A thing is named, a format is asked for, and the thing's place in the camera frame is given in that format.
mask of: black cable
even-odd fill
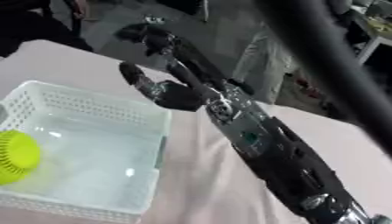
[[[320,0],[256,0],[271,30],[392,157],[392,105],[328,20]]]

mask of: white tablecloth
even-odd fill
[[[47,41],[22,45],[0,61],[0,98],[23,81],[38,80],[145,101],[117,70],[118,60]],[[167,74],[145,69],[154,79]],[[370,214],[392,217],[392,163],[353,125],[293,108],[270,107],[337,171]],[[171,135],[157,194],[143,224],[296,224],[291,214],[256,179],[204,111],[173,111]],[[0,208],[7,224],[88,224],[46,213]]]

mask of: robotic arm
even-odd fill
[[[125,27],[118,37],[145,44],[147,55],[166,57],[167,71],[182,84],[155,83],[126,62],[120,65],[124,79],[164,108],[196,111],[204,105],[238,155],[294,214],[314,224],[392,223],[382,215],[369,217],[315,150],[267,115],[246,86],[226,79],[190,42],[150,24]]]

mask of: person's leg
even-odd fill
[[[268,104],[274,104],[279,96],[287,67],[287,54],[274,39],[267,41],[268,57],[259,83],[261,87],[255,91],[255,98]]]
[[[0,16],[0,29],[0,39],[8,39],[13,43],[12,49],[0,50],[0,52],[8,52],[8,54],[18,49],[18,45],[22,42],[35,39],[47,39],[81,50],[93,51],[85,40],[73,35],[60,21],[54,18],[42,17],[36,12],[27,11],[2,15]]]
[[[62,45],[92,52],[93,48],[81,37],[73,34],[64,24],[52,17],[37,18],[40,39],[47,39]]]
[[[265,57],[263,55],[267,52],[267,39],[268,34],[262,28],[245,48],[233,71],[233,79],[244,82],[255,69],[256,65],[265,63]]]

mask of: floor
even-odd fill
[[[125,25],[143,22],[145,15],[165,18],[166,29],[191,40],[230,77],[261,20],[252,0],[209,0],[210,19],[206,24],[201,22],[201,15],[189,16],[153,0],[88,1],[90,17],[83,22],[81,35],[97,53],[159,70],[164,70],[162,58],[147,58],[142,45],[122,42],[113,34]],[[61,0],[52,0],[52,8],[56,18],[69,24],[67,7]],[[292,79],[285,80],[277,104],[324,114],[319,108],[319,101],[298,91]]]

